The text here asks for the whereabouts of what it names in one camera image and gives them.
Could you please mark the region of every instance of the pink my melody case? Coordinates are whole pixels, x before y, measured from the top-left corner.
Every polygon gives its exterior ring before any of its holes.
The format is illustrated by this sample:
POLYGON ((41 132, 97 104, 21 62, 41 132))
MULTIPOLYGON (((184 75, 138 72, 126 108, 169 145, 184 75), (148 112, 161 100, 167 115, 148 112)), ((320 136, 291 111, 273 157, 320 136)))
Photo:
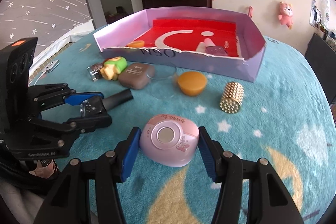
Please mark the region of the pink my melody case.
POLYGON ((160 164, 181 167, 193 158, 198 139, 198 127, 191 120, 159 114, 145 125, 140 148, 147 157, 160 164))

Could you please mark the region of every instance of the red paper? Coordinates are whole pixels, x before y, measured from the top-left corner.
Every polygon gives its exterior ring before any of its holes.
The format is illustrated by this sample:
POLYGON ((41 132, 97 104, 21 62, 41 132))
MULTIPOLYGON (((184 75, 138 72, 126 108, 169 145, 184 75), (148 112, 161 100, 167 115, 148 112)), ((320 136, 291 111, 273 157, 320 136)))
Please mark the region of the red paper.
POLYGON ((145 47, 173 47, 196 51, 200 42, 210 38, 223 47, 228 56, 238 57, 236 24, 199 19, 154 19, 153 27, 135 40, 144 40, 145 47))

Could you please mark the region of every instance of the star wallpaper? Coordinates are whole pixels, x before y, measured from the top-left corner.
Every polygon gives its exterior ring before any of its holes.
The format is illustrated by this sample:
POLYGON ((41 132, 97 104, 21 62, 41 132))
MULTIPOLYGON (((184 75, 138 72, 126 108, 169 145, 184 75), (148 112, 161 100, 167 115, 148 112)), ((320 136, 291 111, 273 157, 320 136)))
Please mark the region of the star wallpaper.
POLYGON ((23 37, 38 37, 36 56, 88 20, 86 0, 2 0, 0 49, 23 37))

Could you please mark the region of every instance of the cardboard box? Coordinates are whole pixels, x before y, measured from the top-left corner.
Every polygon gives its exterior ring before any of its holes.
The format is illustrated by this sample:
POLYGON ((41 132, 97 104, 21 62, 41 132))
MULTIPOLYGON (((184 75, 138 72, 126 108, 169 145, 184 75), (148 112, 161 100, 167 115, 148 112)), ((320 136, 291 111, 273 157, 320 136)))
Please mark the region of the cardboard box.
POLYGON ((205 7, 164 7, 139 11, 120 19, 94 34, 103 58, 123 56, 127 61, 165 64, 226 75, 253 82, 265 51, 265 39, 246 15, 205 7), (129 48, 126 45, 153 27, 154 19, 201 19, 233 22, 240 43, 241 57, 212 56, 202 52, 167 48, 129 48))

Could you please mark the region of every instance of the yellow toy figure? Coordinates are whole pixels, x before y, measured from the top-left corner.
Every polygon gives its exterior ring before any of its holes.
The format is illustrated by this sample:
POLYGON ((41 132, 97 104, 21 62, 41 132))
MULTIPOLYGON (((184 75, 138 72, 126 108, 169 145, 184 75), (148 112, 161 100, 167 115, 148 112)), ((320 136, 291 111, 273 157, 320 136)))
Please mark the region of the yellow toy figure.
POLYGON ((103 64, 104 68, 100 69, 100 73, 106 80, 116 81, 119 74, 121 74, 122 71, 127 67, 126 59, 121 56, 106 59, 103 64))

